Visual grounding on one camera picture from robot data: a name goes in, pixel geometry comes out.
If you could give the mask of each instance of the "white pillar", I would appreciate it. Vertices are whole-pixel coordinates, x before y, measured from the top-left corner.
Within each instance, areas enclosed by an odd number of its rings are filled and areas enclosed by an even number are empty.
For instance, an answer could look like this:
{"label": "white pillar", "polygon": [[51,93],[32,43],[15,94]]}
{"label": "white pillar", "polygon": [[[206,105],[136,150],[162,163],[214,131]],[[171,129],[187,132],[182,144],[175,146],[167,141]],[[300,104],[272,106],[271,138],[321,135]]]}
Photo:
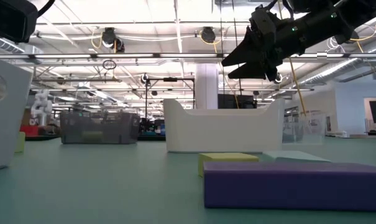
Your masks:
{"label": "white pillar", "polygon": [[195,78],[197,109],[218,109],[217,64],[196,64]]}

